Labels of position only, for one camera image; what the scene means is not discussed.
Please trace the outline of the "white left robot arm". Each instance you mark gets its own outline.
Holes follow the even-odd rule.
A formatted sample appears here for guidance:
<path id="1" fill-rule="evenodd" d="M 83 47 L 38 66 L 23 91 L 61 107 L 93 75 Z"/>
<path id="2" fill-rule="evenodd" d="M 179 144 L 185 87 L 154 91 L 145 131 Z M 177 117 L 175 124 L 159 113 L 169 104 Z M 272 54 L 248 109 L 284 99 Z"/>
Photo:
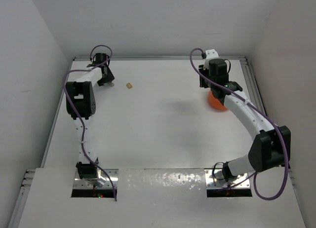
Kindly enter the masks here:
<path id="1" fill-rule="evenodd" d="M 245 95 L 243 88 L 229 80 L 224 59 L 215 58 L 199 65 L 200 86 L 210 88 L 220 104 L 230 110 L 250 134 L 253 143 L 247 155 L 224 163 L 216 175 L 230 183 L 239 175 L 263 172 L 284 165 L 285 155 L 290 155 L 291 132 L 288 127 L 274 126 L 260 113 Z"/>

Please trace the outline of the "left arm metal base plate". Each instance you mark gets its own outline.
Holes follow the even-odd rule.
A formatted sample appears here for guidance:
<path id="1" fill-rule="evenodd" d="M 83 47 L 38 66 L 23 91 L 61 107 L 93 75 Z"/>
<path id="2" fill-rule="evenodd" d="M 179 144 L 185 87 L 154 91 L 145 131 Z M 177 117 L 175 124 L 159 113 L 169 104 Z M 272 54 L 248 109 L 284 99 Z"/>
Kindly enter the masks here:
<path id="1" fill-rule="evenodd" d="M 114 188 L 117 188 L 118 180 L 119 180 L 118 179 L 119 170 L 118 169 L 105 169 L 105 171 L 110 176 L 110 179 L 114 185 Z M 81 179 L 79 177 L 78 172 L 75 173 L 73 189 L 91 190 L 93 189 L 93 187 L 96 187 L 96 189 L 99 189 L 99 190 L 100 189 L 109 190 L 113 188 L 109 178 L 100 169 L 97 169 L 96 178 L 92 178 L 92 179 Z"/>

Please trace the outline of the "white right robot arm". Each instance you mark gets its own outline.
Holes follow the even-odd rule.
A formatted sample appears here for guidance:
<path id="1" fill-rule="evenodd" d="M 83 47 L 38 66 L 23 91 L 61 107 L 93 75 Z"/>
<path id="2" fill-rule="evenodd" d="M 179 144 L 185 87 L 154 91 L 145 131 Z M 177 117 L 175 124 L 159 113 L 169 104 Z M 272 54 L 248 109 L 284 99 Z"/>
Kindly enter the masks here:
<path id="1" fill-rule="evenodd" d="M 109 68 L 110 56 L 96 53 L 90 58 L 91 64 L 83 75 L 74 81 L 64 81 L 66 110 L 74 120 L 79 138 L 79 159 L 76 164 L 80 179 L 98 180 L 101 175 L 98 156 L 92 149 L 92 131 L 90 124 L 96 112 L 93 87 L 103 86 L 115 79 Z"/>

